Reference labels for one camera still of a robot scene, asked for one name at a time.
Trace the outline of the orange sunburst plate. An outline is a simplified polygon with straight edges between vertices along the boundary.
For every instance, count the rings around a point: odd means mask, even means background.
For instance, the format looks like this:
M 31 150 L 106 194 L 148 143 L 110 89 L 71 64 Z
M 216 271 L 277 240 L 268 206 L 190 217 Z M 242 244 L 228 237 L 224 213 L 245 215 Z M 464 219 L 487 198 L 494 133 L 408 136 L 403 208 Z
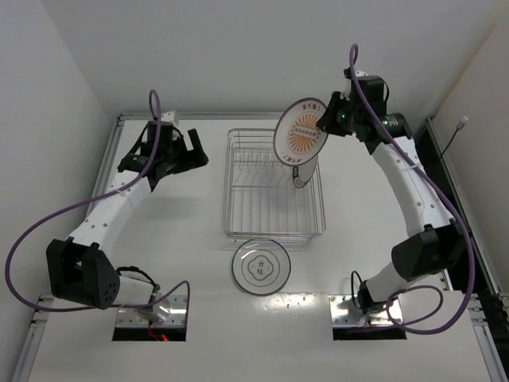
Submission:
M 273 137 L 274 154 L 283 165 L 301 166 L 318 155 L 328 138 L 317 127 L 326 108 L 319 99 L 309 97 L 299 99 L 283 112 Z

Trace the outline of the green rim lettered plate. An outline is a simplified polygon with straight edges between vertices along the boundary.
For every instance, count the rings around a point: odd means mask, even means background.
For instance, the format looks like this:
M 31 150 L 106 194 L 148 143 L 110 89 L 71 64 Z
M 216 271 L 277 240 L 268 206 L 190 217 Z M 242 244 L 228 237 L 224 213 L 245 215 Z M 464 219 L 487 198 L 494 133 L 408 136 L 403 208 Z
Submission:
M 304 188 L 312 179 L 318 163 L 318 156 L 315 156 L 310 161 L 294 166 L 292 169 L 293 185 L 298 188 Z

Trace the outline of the metal wire dish rack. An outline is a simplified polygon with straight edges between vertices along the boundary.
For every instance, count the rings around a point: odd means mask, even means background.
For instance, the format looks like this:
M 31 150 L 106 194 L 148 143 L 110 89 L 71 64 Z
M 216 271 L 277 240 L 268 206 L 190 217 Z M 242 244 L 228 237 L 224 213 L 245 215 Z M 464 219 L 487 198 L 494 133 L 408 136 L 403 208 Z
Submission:
M 235 128 L 227 133 L 223 231 L 232 241 L 309 242 L 324 234 L 321 169 L 308 181 L 277 159 L 271 129 Z

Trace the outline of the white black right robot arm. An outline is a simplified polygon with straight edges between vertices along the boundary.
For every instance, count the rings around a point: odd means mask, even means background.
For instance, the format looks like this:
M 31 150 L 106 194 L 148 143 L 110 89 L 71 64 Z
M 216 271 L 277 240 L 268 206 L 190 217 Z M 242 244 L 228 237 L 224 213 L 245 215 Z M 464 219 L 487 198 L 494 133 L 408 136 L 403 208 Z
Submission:
M 348 93 L 333 92 L 317 127 L 365 144 L 390 183 L 408 235 L 392 248 L 389 264 L 361 282 L 356 302 L 368 313 L 382 308 L 394 292 L 452 266 L 465 242 L 457 219 L 420 176 L 423 166 L 405 117 L 387 113 L 385 80 L 358 72 L 350 83 Z

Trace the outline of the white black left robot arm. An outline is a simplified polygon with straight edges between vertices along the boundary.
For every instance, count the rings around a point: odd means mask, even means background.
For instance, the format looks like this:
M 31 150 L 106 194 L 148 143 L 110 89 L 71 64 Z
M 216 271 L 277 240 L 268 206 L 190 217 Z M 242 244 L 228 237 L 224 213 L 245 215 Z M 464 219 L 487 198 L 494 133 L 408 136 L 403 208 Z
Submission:
M 208 164 L 197 130 L 189 130 L 188 136 L 190 147 L 171 122 L 146 124 L 111 179 L 111 196 L 96 203 L 65 240 L 48 245 L 46 259 L 54 297 L 101 310 L 153 303 L 157 284 L 121 276 L 108 256 L 132 212 L 161 179 Z

